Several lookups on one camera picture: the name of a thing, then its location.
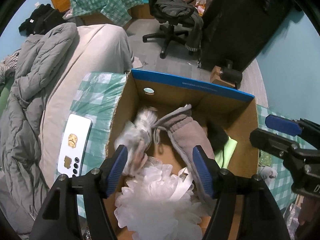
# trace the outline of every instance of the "white smartphone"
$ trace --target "white smartphone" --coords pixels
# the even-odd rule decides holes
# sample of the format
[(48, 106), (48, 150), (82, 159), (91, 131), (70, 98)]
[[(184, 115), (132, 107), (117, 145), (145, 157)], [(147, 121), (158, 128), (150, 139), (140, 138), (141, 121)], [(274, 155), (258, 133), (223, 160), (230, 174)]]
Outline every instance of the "white smartphone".
[(92, 121), (76, 114), (69, 115), (58, 159), (58, 171), (69, 178), (81, 175), (83, 155)]

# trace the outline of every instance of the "hole in cardboard box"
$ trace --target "hole in cardboard box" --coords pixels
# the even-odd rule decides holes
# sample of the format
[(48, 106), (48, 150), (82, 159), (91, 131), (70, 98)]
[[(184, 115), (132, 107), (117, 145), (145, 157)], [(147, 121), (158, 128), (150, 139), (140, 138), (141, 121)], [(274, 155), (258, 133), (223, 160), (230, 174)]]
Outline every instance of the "hole in cardboard box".
[(152, 88), (144, 88), (143, 91), (146, 95), (152, 96), (155, 94), (155, 91)]

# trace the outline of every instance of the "gold sticker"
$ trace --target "gold sticker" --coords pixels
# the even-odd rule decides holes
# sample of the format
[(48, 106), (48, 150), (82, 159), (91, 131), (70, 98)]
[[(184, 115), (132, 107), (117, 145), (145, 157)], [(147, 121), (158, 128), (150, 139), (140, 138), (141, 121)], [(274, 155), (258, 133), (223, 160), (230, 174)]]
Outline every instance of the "gold sticker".
[(71, 167), (71, 162), (72, 162), (72, 159), (68, 156), (64, 157), (64, 166), (67, 168), (67, 169), (70, 169)]
[(72, 149), (77, 146), (78, 137), (71, 133), (68, 137), (68, 146), (70, 146)]

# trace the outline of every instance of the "green checkered tablecloth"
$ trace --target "green checkered tablecloth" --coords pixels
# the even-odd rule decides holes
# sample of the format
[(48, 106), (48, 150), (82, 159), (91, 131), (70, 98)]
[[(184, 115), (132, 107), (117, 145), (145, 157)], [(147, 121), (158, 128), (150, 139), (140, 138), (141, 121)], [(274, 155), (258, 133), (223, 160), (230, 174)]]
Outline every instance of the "green checkered tablecloth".
[[(84, 116), (92, 121), (81, 175), (100, 167), (106, 158), (105, 146), (109, 140), (113, 113), (125, 83), (126, 75), (116, 73), (91, 72), (82, 79), (70, 107), (70, 114)], [(54, 180), (59, 175), (56, 169)], [(77, 201), (79, 215), (86, 217), (83, 196), (78, 195)]]
[(70, 0), (73, 16), (100, 12), (116, 25), (124, 26), (131, 16), (127, 10), (143, 4), (143, 0)]
[[(276, 130), (269, 129), (265, 125), (265, 119), (269, 114), (273, 114), (276, 116), (284, 117), (278, 113), (271, 111), (268, 108), (257, 105), (257, 113), (258, 113), (258, 125), (259, 128), (272, 132), (274, 134), (280, 135), (282, 137), (288, 138), (290, 140), (296, 141), (299, 143), (301, 148), (305, 148), (306, 142), (297, 136), (287, 135), (285, 133), (278, 132)], [(293, 183), (290, 172), (283, 166), (283, 160), (279, 159), (275, 156), (271, 156), (271, 167), (274, 168), (278, 172), (278, 176), (275, 180), (273, 180), (269, 189), (275, 198), (278, 207), (283, 209), (287, 207), (296, 197), (297, 195), (291, 191), (291, 185)]]

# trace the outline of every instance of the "beige bed sheet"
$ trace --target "beige bed sheet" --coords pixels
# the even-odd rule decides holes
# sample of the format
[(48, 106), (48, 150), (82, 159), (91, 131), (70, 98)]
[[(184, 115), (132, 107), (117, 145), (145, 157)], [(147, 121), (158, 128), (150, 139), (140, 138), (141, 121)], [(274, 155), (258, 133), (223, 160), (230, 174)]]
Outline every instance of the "beige bed sheet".
[(85, 74), (92, 71), (124, 73), (132, 68), (134, 62), (123, 28), (108, 24), (81, 26), (78, 33), (58, 73), (59, 79), (41, 121), (39, 140), (42, 158), (39, 166), (48, 187), (54, 183), (64, 126)]

